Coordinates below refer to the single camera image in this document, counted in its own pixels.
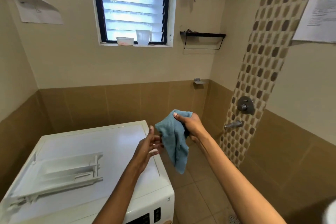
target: window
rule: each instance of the window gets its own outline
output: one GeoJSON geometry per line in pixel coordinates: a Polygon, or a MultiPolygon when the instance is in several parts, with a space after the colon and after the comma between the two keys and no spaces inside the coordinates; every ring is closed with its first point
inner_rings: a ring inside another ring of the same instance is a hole
{"type": "Polygon", "coordinates": [[[116,37],[132,37],[137,29],[153,32],[150,44],[167,43],[169,0],[96,0],[102,42],[116,43],[116,37]]]}

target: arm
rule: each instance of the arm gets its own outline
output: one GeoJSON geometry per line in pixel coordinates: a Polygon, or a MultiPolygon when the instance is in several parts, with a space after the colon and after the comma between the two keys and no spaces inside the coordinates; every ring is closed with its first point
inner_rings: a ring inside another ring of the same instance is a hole
{"type": "Polygon", "coordinates": [[[111,196],[95,218],[93,224],[121,224],[131,201],[135,185],[140,174],[145,170],[149,159],[159,151],[150,152],[162,147],[160,137],[154,136],[154,128],[150,126],[149,134],[142,139],[135,150],[111,196]]]}
{"type": "Polygon", "coordinates": [[[224,154],[219,145],[203,127],[197,114],[191,118],[174,114],[191,133],[207,158],[210,167],[229,198],[239,220],[244,224],[285,224],[272,205],[253,187],[224,154]]]}

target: black shelf with towel bar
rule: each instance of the black shelf with towel bar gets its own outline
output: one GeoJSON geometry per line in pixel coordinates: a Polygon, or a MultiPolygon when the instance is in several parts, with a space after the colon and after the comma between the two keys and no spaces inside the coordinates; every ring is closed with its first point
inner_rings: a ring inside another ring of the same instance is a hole
{"type": "Polygon", "coordinates": [[[226,34],[213,34],[213,33],[199,33],[199,32],[193,32],[193,31],[180,31],[180,35],[185,36],[185,43],[184,43],[184,49],[185,50],[219,50],[222,46],[223,40],[226,37],[226,34]],[[187,44],[187,38],[188,36],[198,36],[198,37],[221,37],[222,42],[220,43],[220,47],[218,49],[213,49],[213,48],[186,48],[187,44]]]}

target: person's left hand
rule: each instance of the person's left hand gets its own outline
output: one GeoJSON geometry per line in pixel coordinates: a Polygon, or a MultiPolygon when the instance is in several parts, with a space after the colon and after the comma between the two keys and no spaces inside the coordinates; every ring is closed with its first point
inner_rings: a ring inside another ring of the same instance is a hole
{"type": "Polygon", "coordinates": [[[132,162],[135,163],[140,173],[147,167],[149,159],[159,154],[162,148],[161,137],[155,136],[154,127],[150,126],[147,137],[139,142],[132,158],[132,162]]]}

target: black window frame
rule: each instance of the black window frame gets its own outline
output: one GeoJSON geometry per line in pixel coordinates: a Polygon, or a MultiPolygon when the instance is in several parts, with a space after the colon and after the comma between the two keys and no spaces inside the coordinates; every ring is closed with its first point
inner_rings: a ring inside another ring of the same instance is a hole
{"type": "MultiPolygon", "coordinates": [[[[103,0],[96,0],[96,8],[97,8],[98,21],[99,21],[101,41],[103,43],[116,44],[117,43],[116,40],[108,40],[107,39],[103,0]]],[[[168,10],[169,10],[169,0],[163,0],[162,39],[161,39],[161,42],[149,42],[149,44],[160,44],[160,45],[167,44],[168,10]]]]}

